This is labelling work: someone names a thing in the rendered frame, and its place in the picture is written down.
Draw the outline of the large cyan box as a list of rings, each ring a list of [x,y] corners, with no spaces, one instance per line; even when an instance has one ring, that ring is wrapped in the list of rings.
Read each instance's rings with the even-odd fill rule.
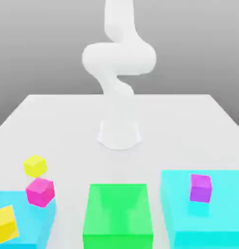
[[[189,200],[191,174],[212,179],[210,203]],[[239,170],[162,170],[170,249],[239,249]]]

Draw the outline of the large green box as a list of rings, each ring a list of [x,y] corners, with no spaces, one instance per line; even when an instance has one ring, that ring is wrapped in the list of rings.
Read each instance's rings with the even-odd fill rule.
[[[83,227],[84,249],[153,249],[146,184],[91,184]]]

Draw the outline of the small pink cube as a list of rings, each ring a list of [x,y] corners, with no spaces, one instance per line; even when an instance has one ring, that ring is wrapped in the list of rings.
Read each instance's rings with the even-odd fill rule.
[[[36,178],[26,187],[26,196],[30,204],[45,208],[55,197],[53,181]]]

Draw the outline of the small yellow cube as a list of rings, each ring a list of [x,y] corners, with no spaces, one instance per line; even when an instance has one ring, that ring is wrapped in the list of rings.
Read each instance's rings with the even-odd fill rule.
[[[0,244],[19,237],[13,206],[0,208]]]
[[[30,156],[23,162],[24,171],[28,176],[37,178],[47,171],[45,158],[37,155]]]

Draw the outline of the large blue box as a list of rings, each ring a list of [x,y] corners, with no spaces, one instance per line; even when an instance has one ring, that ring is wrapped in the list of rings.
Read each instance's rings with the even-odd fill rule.
[[[46,249],[56,214],[53,198],[45,208],[29,204],[25,191],[0,191],[0,208],[13,206],[19,237],[0,249]]]

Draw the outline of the small purple cube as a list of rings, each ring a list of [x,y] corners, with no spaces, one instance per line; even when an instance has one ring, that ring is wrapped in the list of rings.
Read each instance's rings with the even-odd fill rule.
[[[212,189],[212,180],[210,176],[199,174],[190,175],[190,201],[209,203]]]

